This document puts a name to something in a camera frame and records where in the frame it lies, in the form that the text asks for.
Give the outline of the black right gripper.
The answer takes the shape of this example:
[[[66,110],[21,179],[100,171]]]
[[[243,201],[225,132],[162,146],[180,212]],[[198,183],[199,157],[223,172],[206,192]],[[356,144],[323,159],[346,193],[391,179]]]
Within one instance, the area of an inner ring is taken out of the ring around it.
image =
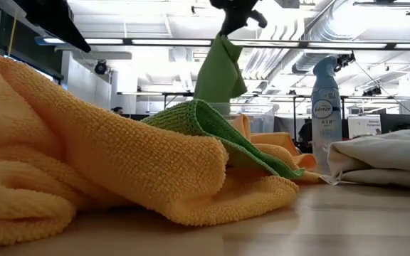
[[[259,27],[265,28],[268,22],[264,15],[255,9],[260,0],[210,0],[211,5],[224,11],[225,17],[219,31],[220,36],[228,36],[254,20]]]

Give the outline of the green microfiber towel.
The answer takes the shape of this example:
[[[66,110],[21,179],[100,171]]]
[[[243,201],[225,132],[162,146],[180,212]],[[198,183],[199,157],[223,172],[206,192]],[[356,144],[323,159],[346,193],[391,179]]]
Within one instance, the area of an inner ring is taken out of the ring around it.
[[[194,99],[229,103],[247,92],[238,59],[243,48],[217,34],[197,77]]]
[[[294,171],[283,161],[257,149],[203,100],[180,103],[147,117],[142,122],[185,135],[218,139],[228,152],[227,165],[230,167],[265,170],[269,174],[288,179],[300,178],[305,171]]]

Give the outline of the orange microfiber towel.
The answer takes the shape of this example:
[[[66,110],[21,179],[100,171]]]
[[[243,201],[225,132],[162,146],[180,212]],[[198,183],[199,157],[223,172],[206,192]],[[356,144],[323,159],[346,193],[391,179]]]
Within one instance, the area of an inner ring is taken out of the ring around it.
[[[0,245],[58,234],[79,211],[136,204],[202,226],[296,199],[292,181],[227,161],[218,139],[120,117],[0,56]]]
[[[251,133],[249,118],[244,114],[238,116],[231,122],[233,127],[239,131],[257,149],[270,156],[283,161],[294,171],[304,169],[305,172],[296,183],[320,183],[320,175],[315,173],[316,160],[312,154],[301,153],[294,145],[290,134],[287,132],[274,133]]]

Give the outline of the clear plastic bin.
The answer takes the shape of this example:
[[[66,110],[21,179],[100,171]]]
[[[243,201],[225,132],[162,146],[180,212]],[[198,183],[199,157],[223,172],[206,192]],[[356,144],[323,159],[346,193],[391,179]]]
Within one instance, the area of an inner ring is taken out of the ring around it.
[[[272,104],[211,103],[210,105],[230,124],[241,115],[245,115],[251,133],[270,133],[274,130],[275,107]]]

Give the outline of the light blue air freshener bottle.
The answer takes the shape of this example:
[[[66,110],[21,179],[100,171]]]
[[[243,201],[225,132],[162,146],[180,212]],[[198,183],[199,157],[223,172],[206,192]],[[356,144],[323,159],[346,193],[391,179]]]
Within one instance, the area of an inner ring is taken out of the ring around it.
[[[327,157],[331,143],[342,140],[342,115],[339,86],[335,81],[337,59],[327,56],[313,68],[316,77],[311,94],[312,153],[316,172],[330,174]]]

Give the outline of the black track spotlights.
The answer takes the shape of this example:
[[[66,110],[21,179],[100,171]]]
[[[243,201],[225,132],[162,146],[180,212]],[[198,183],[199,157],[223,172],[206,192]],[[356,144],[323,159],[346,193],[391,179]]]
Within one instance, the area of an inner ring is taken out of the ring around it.
[[[368,87],[367,89],[365,89],[363,91],[362,96],[363,97],[373,97],[373,96],[377,96],[377,95],[381,95],[382,94],[382,89],[380,88],[380,86],[373,86],[373,87]]]

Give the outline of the white printed sign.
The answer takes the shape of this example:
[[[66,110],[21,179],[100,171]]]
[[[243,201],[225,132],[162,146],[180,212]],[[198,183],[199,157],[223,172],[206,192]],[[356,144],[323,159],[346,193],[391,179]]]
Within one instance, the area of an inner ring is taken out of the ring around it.
[[[382,133],[379,115],[355,116],[347,119],[349,138],[378,135]]]

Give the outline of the black background monitor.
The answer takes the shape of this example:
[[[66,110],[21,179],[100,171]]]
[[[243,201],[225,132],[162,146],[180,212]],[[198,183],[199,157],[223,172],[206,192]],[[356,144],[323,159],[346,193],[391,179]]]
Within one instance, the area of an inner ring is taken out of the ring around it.
[[[410,114],[380,114],[382,134],[410,129]]]

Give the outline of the beige canvas tote bag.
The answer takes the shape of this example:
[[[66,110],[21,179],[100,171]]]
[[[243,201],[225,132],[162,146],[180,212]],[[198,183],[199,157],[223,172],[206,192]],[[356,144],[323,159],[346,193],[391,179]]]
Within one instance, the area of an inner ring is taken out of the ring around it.
[[[330,174],[321,179],[331,185],[346,181],[410,188],[410,129],[334,142],[327,163]]]

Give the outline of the silver ventilation duct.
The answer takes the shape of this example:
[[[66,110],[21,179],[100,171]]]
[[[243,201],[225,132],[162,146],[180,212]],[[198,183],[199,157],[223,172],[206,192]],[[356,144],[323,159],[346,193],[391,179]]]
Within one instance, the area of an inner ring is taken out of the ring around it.
[[[351,41],[356,37],[349,22],[353,4],[350,0],[335,0],[334,3],[305,33],[306,41]],[[327,57],[329,53],[307,53],[301,50],[300,57],[292,66],[295,74],[304,74],[314,68],[315,64]]]

